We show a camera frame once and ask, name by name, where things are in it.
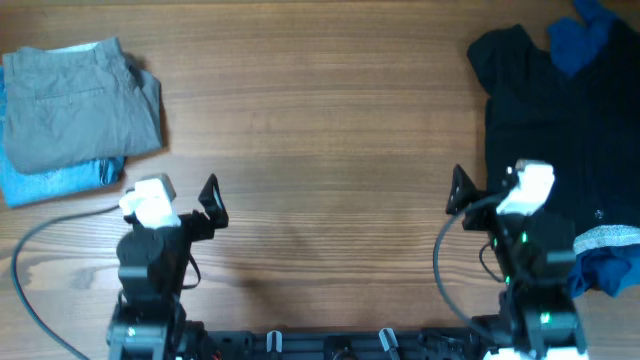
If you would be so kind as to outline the black shorts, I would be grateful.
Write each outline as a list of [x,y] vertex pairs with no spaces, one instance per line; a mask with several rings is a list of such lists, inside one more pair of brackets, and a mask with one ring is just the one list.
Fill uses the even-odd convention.
[[482,35],[467,57],[489,96],[489,190],[517,160],[544,161],[555,173],[545,208],[577,233],[639,224],[638,32],[614,21],[608,43],[573,77],[519,25]]

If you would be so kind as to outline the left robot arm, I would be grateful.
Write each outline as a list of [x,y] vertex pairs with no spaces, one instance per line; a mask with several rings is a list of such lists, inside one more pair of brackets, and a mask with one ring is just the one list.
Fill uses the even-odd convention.
[[116,249],[122,290],[112,315],[107,344],[110,359],[219,359],[220,351],[201,321],[188,321],[181,293],[188,267],[201,272],[193,243],[212,239],[229,216],[217,177],[210,175],[198,201],[202,212],[179,215],[169,177],[159,174],[135,183],[119,201],[132,230]]

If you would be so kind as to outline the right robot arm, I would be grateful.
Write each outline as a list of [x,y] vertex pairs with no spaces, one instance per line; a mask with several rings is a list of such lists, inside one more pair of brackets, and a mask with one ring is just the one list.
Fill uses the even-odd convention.
[[439,249],[456,221],[487,234],[486,248],[498,262],[504,284],[495,315],[466,316],[449,295],[449,308],[467,325],[464,335],[445,338],[460,359],[585,359],[587,342],[566,288],[576,262],[572,221],[544,210],[555,182],[551,165],[519,160],[508,167],[499,190],[478,189],[461,166],[452,172]]

